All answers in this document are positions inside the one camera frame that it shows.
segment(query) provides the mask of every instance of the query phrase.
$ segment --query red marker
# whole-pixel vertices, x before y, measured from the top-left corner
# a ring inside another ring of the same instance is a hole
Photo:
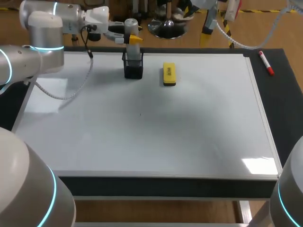
[[[262,51],[259,52],[259,55],[260,57],[262,58],[266,68],[267,68],[267,71],[269,72],[270,76],[274,76],[275,75],[275,72],[273,71],[273,69],[270,67],[270,64],[268,63],[264,53]]]

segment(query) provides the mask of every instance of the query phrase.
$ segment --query table leg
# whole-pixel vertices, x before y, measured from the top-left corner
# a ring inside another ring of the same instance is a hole
[[[239,211],[239,217],[241,223],[250,223],[251,211],[250,211],[250,202],[249,201],[237,201],[237,207]]]

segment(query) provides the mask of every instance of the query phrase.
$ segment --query label on eraser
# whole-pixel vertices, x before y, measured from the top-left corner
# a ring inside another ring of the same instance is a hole
[[[175,63],[163,64],[163,84],[165,86],[175,86],[176,85],[176,65]]]

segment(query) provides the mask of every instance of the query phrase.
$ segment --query white cable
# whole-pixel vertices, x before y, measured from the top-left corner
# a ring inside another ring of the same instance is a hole
[[[90,59],[89,71],[88,71],[88,73],[87,73],[87,75],[86,75],[86,77],[85,77],[85,79],[84,79],[82,85],[81,85],[81,86],[78,88],[78,90],[77,90],[75,93],[73,93],[71,96],[68,96],[68,97],[59,97],[59,96],[55,96],[55,95],[49,93],[48,91],[46,91],[46,90],[45,90],[37,81],[35,82],[35,85],[36,85],[41,91],[43,91],[46,95],[48,95],[48,96],[50,96],[50,97],[52,97],[52,98],[54,98],[54,99],[59,99],[59,100],[68,100],[68,99],[71,99],[71,98],[75,97],[75,96],[80,92],[80,90],[83,88],[83,86],[85,85],[85,83],[86,83],[87,79],[89,78],[89,75],[90,75],[90,73],[91,73],[91,71],[92,71],[93,63],[94,63],[94,60],[93,60],[93,59]]]
[[[296,11],[298,11],[299,13],[302,13],[302,11],[298,8],[298,7],[295,7],[295,6],[291,6],[291,9],[295,9]],[[241,47],[241,48],[244,48],[244,49],[248,49],[248,50],[255,50],[255,49],[260,49],[261,47],[263,47],[270,39],[270,37],[272,36],[281,16],[283,14],[285,14],[286,12],[288,12],[290,9],[289,8],[285,8],[283,10],[280,11],[279,15],[276,17],[275,21],[274,21],[274,24],[273,26],[271,27],[271,30],[268,34],[268,36],[266,37],[266,39],[263,41],[263,43],[261,43],[259,46],[246,46],[246,45],[243,45],[243,44],[240,44],[239,42],[235,41],[233,38],[229,37],[220,27],[219,23],[217,22],[217,27],[219,29],[219,31],[221,32],[222,35],[225,36],[225,38],[227,38],[230,42],[234,43],[235,45]]]

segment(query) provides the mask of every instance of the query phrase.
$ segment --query table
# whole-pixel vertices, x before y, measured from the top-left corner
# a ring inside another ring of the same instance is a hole
[[[66,48],[66,51],[82,51]],[[93,52],[122,52],[120,48],[93,48]],[[264,50],[276,75],[269,77],[256,51],[223,49],[145,49],[144,52],[162,53],[243,53],[249,57],[268,123],[276,144],[281,164],[303,135],[303,97],[283,50]],[[16,84],[0,97],[9,113],[1,113],[1,126],[13,129],[28,87]],[[143,178],[143,177],[61,177],[75,196],[131,196],[170,198],[264,198],[268,199],[275,185],[274,179],[196,179],[196,178]]]

